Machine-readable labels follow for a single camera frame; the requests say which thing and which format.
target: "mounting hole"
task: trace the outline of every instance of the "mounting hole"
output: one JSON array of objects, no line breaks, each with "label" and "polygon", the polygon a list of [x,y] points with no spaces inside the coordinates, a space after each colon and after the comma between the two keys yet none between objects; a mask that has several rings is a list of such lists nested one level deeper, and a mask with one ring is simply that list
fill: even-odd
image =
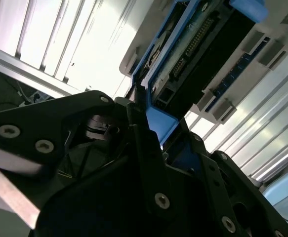
[{"label": "mounting hole", "polygon": [[277,237],[284,237],[280,231],[275,231],[275,234]]},{"label": "mounting hole", "polygon": [[235,233],[236,232],[236,226],[234,222],[228,218],[227,216],[222,217],[222,223],[224,227],[230,232],[230,233]]},{"label": "mounting hole", "polygon": [[38,152],[48,154],[54,150],[54,144],[48,140],[39,140],[35,143],[35,148]]},{"label": "mounting hole", "polygon": [[217,180],[214,180],[215,186],[219,187],[219,182]]},{"label": "mounting hole", "polygon": [[21,134],[20,129],[17,126],[6,124],[0,127],[0,136],[4,138],[16,138]]},{"label": "mounting hole", "polygon": [[209,166],[209,169],[212,170],[212,171],[215,171],[215,168],[212,165]]}]

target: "blue clip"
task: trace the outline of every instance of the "blue clip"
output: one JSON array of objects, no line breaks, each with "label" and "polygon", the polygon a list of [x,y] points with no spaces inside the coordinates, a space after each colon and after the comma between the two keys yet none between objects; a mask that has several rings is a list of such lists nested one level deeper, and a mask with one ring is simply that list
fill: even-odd
[{"label": "blue clip", "polygon": [[262,22],[269,13],[264,0],[230,0],[229,4],[255,23]]}]

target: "silver screw head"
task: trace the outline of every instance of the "silver screw head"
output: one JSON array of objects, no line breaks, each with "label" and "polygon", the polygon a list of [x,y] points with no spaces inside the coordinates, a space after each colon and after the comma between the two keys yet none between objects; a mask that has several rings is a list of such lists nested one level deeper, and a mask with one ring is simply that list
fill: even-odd
[{"label": "silver screw head", "polygon": [[280,231],[275,231],[277,237],[284,237],[284,235]]},{"label": "silver screw head", "polygon": [[39,140],[35,143],[35,148],[40,153],[48,154],[54,150],[54,144],[48,140]]},{"label": "silver screw head", "polygon": [[170,207],[170,201],[168,197],[162,193],[155,194],[155,202],[160,208],[164,210],[167,210]]},{"label": "silver screw head", "polygon": [[21,134],[21,130],[14,125],[6,124],[0,127],[0,136],[4,138],[16,138]]},{"label": "silver screw head", "polygon": [[229,219],[227,216],[222,217],[222,223],[224,227],[230,232],[230,233],[235,233],[236,232],[236,226],[234,222]]},{"label": "silver screw head", "polygon": [[195,138],[195,140],[197,140],[197,141],[201,141],[202,139],[201,139],[201,137],[199,137],[198,135],[194,135],[194,138]]},{"label": "silver screw head", "polygon": [[227,160],[227,156],[223,153],[221,153],[221,157],[223,158],[223,160]]},{"label": "silver screw head", "polygon": [[104,96],[101,96],[100,99],[105,102],[105,103],[108,103],[109,102],[109,99],[108,98],[105,98]]},{"label": "silver screw head", "polygon": [[207,9],[207,7],[208,7],[208,2],[206,2],[206,3],[204,4],[204,6],[202,7],[202,11],[205,11],[205,10]]}]

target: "black plastic part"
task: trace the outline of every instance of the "black plastic part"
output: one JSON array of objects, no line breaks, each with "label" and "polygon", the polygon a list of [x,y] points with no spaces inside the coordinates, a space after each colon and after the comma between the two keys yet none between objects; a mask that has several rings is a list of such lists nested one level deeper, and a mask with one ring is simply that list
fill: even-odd
[{"label": "black plastic part", "polygon": [[182,119],[192,104],[198,103],[202,98],[202,90],[218,73],[253,26],[254,22],[240,12],[234,11],[203,57],[196,63],[194,70],[173,96],[165,112]]},{"label": "black plastic part", "polygon": [[273,237],[276,230],[282,233],[283,236],[288,236],[288,223],[233,160],[220,151],[215,151],[210,157],[217,162],[221,173],[226,176],[229,184],[229,187],[226,188],[234,190],[234,192],[229,193],[229,200],[235,213],[238,214],[237,219],[242,228],[250,230],[253,237]]}]

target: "black metal bracket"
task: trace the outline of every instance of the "black metal bracket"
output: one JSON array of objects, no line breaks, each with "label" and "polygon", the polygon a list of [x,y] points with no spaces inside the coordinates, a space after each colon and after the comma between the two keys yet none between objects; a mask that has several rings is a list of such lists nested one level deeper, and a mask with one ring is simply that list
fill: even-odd
[{"label": "black metal bracket", "polygon": [[51,177],[79,125],[113,108],[106,94],[90,91],[0,113],[0,169]]}]

